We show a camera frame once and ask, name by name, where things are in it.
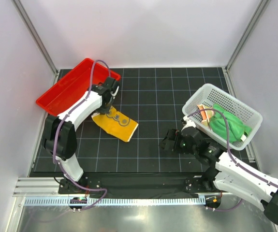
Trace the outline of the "yellow blue hello towel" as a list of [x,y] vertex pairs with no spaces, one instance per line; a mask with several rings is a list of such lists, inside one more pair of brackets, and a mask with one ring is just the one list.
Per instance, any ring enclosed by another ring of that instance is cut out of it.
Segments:
[[122,114],[111,106],[106,114],[94,113],[91,116],[93,122],[109,135],[123,142],[129,142],[138,127],[138,123]]

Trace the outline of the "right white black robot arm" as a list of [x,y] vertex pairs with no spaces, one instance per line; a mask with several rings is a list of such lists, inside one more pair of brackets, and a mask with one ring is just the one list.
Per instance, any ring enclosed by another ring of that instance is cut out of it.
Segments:
[[194,155],[200,163],[209,166],[199,180],[206,191],[234,194],[262,210],[278,225],[278,179],[229,154],[226,148],[196,128],[187,116],[182,122],[181,130],[168,130],[160,147],[178,154]]

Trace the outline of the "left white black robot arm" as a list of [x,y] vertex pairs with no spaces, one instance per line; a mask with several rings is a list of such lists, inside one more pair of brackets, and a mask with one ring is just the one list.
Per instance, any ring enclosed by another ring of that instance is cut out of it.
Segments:
[[86,181],[82,179],[83,169],[76,157],[76,130],[92,113],[105,114],[115,101],[119,91],[119,81],[107,77],[103,83],[93,84],[83,96],[57,116],[48,115],[43,131],[43,147],[52,154],[53,162],[58,164],[64,176],[71,180],[70,189],[82,193]]

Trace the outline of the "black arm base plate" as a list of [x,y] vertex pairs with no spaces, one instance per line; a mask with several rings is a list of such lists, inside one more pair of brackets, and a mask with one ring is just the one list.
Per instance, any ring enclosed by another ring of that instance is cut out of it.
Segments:
[[203,195],[220,196],[205,173],[84,173],[80,189],[65,177],[59,181],[59,194],[82,194],[106,199],[181,199]]

